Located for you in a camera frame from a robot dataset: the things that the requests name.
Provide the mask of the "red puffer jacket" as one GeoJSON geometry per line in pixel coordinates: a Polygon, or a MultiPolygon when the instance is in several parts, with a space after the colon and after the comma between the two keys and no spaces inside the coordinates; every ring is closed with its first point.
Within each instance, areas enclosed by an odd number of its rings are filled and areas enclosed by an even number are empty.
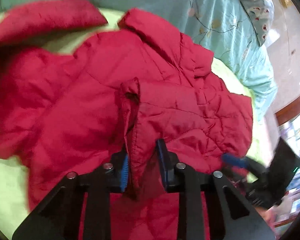
{"type": "Polygon", "coordinates": [[[113,239],[176,239],[178,195],[164,192],[155,142],[200,172],[243,157],[253,131],[251,98],[228,91],[213,52],[165,19],[130,9],[119,29],[91,35],[73,53],[28,39],[107,23],[86,0],[21,5],[0,22],[0,158],[28,168],[34,209],[68,173],[91,172],[125,148],[129,184],[113,195],[113,239]]]}

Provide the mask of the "brown wooden furniture edge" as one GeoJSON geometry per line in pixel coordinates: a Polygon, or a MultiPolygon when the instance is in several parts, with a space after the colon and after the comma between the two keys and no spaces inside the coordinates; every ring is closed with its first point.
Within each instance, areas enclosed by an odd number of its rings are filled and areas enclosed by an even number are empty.
{"type": "Polygon", "coordinates": [[[279,126],[300,114],[300,96],[275,113],[279,126]]]}

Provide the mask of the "light green bed sheet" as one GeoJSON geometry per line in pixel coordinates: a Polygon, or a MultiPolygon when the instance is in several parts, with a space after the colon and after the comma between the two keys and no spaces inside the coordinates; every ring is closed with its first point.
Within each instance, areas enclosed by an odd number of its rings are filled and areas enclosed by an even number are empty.
{"type": "MultiPolygon", "coordinates": [[[[124,15],[121,11],[102,8],[107,19],[104,27],[93,27],[68,33],[57,32],[35,44],[54,53],[68,55],[94,32],[118,30],[117,22],[124,15]]],[[[0,159],[0,230],[8,239],[29,213],[27,201],[27,168],[16,157],[0,159]]]]}

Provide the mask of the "teal floral quilt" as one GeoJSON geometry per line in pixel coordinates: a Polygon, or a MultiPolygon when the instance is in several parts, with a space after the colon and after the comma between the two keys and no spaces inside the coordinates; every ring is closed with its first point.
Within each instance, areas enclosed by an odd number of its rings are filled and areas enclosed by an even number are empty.
{"type": "MultiPolygon", "coordinates": [[[[36,0],[0,0],[0,12],[36,0]]],[[[89,0],[101,8],[127,11],[139,8],[157,14],[196,44],[214,52],[252,91],[253,106],[262,118],[277,94],[266,46],[239,0],[89,0]]]]}

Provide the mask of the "white red patterned pillow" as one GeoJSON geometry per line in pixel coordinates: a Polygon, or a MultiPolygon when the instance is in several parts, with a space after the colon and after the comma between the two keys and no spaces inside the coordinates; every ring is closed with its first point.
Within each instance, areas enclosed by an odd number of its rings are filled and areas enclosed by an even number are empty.
{"type": "Polygon", "coordinates": [[[262,46],[274,19],[274,4],[272,0],[239,0],[249,16],[255,29],[260,46],[262,46]]]}

